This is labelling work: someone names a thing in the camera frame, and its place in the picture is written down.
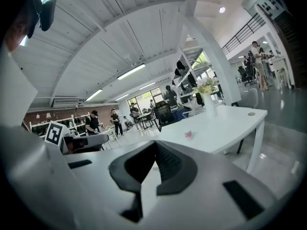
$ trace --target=white table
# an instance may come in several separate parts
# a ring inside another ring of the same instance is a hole
[[[117,141],[119,147],[120,147],[120,143],[118,141],[117,135],[115,134],[115,131],[113,128],[109,128],[107,130],[104,130],[101,132],[101,134],[105,134],[105,135],[113,135],[114,139]],[[109,144],[109,147],[112,149],[111,144],[110,144],[110,140],[107,141],[107,143]]]
[[[144,118],[147,117],[147,116],[150,115],[150,114],[151,114],[151,113],[144,113],[144,114],[142,114],[142,115],[140,115],[140,116],[137,117],[137,119],[141,119],[142,124],[143,124],[143,129],[144,129],[144,130],[147,129],[147,128],[149,128],[149,127],[146,125],[146,122],[145,122],[145,124],[144,124]]]
[[[216,111],[217,117],[214,118],[204,112],[167,125],[162,128],[159,139],[208,153],[218,153],[237,144],[256,129],[253,153],[247,168],[247,173],[251,173],[260,154],[264,117],[268,112],[225,105],[217,106]],[[190,130],[192,138],[185,138],[184,133]]]

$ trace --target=staircase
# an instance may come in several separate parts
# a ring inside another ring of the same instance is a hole
[[[307,49],[306,43],[300,37],[295,19],[287,12],[281,13],[274,19],[288,42],[288,50],[293,55],[292,71],[297,88],[307,88]]]

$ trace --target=vase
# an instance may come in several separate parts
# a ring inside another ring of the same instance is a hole
[[[205,109],[206,113],[208,114],[208,117],[216,117],[216,108],[213,99],[211,98],[211,95],[204,93],[201,94],[201,97],[203,99],[203,102],[205,103]]]

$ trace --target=pink object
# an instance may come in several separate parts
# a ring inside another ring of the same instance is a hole
[[[184,136],[186,138],[191,138],[192,137],[192,131],[188,131],[188,132],[184,133]]]

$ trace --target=air conditioner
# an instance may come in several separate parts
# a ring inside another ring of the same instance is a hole
[[[76,105],[79,105],[83,103],[82,99],[76,98],[76,99],[72,99],[72,98],[56,98],[53,101],[52,107],[53,108],[69,108],[69,107],[75,107]]]

